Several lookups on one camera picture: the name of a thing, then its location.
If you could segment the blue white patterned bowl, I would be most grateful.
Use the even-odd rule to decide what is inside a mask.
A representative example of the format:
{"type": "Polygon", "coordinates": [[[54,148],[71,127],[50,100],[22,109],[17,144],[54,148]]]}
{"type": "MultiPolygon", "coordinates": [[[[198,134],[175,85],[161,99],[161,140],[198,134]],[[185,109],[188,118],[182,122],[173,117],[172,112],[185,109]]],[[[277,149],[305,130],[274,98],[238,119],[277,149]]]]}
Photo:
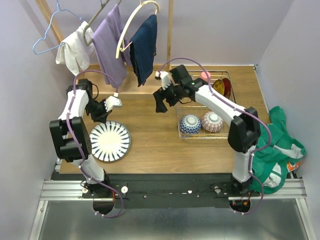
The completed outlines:
{"type": "Polygon", "coordinates": [[[201,120],[194,114],[186,114],[179,121],[179,130],[184,134],[198,134],[201,128],[201,120]]]}

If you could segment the pink cup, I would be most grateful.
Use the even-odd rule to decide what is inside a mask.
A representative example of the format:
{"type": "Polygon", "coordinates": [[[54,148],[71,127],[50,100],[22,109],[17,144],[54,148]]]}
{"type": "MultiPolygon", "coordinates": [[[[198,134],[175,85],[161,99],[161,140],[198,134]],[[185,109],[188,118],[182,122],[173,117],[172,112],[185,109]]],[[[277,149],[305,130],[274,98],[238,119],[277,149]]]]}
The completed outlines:
{"type": "Polygon", "coordinates": [[[211,73],[208,71],[202,71],[200,74],[200,78],[203,79],[204,81],[208,81],[208,79],[211,78],[211,73]]]}

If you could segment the yellow patterned plate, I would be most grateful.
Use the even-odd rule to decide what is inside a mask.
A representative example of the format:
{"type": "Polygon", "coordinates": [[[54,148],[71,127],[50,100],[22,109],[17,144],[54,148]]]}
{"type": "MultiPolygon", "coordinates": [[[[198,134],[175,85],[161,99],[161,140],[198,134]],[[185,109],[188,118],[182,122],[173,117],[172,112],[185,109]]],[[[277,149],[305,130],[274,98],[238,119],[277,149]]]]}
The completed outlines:
{"type": "Polygon", "coordinates": [[[216,80],[212,84],[213,89],[218,92],[220,95],[224,95],[225,92],[225,85],[224,82],[221,79],[216,80]]]}

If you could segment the white blue striped plate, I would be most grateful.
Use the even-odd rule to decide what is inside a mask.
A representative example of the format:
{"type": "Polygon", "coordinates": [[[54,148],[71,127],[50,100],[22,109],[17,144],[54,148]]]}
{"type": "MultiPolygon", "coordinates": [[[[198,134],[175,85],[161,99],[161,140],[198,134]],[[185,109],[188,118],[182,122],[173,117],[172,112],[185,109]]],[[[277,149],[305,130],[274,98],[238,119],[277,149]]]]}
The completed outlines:
{"type": "Polygon", "coordinates": [[[129,130],[122,123],[113,120],[96,125],[89,137],[92,155],[103,162],[119,161],[131,147],[129,130]]]}

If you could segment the red floral plate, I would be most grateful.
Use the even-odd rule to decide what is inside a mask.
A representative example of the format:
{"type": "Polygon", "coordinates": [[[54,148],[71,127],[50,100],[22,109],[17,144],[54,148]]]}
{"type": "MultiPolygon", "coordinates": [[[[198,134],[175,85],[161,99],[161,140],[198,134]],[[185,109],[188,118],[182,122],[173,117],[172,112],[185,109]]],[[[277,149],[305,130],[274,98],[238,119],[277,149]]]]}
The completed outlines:
{"type": "Polygon", "coordinates": [[[231,97],[231,81],[228,78],[223,78],[222,82],[224,85],[223,96],[229,99],[231,97]]]}

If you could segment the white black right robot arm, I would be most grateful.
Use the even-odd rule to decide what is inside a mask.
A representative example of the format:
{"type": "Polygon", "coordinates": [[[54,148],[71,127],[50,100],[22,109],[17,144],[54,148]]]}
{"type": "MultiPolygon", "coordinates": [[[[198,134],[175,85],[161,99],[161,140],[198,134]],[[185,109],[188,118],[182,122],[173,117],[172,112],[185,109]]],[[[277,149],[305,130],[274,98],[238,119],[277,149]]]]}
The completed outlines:
{"type": "Polygon", "coordinates": [[[189,98],[213,111],[229,126],[227,141],[234,150],[230,191],[236,196],[248,192],[253,179],[253,155],[261,135],[257,110],[227,99],[212,88],[209,79],[194,79],[183,64],[169,72],[157,71],[155,79],[161,82],[161,87],[153,93],[156,112],[167,112],[165,103],[174,106],[189,98]]]}

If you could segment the red white patterned bowl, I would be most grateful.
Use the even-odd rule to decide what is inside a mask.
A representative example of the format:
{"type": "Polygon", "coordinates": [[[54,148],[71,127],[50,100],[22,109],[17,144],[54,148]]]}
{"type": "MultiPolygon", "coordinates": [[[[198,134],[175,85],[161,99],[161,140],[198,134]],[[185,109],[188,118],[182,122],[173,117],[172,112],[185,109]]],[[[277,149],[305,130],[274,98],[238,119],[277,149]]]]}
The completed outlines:
{"type": "Polygon", "coordinates": [[[202,127],[210,132],[217,133],[223,127],[223,119],[213,111],[208,111],[201,119],[202,127]]]}

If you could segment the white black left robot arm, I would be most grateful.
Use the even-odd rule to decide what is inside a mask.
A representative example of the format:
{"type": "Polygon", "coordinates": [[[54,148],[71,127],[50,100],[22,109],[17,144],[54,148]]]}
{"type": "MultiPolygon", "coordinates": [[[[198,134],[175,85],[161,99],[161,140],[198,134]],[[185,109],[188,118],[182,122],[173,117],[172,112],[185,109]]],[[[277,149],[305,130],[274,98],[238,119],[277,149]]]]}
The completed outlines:
{"type": "Polygon", "coordinates": [[[96,123],[106,123],[111,111],[106,110],[105,99],[93,97],[93,83],[86,78],[66,90],[67,103],[57,120],[49,123],[55,152],[59,159],[78,167],[85,177],[83,188],[88,194],[107,198],[112,194],[110,179],[92,155],[92,142],[83,116],[87,114],[96,123]]]}

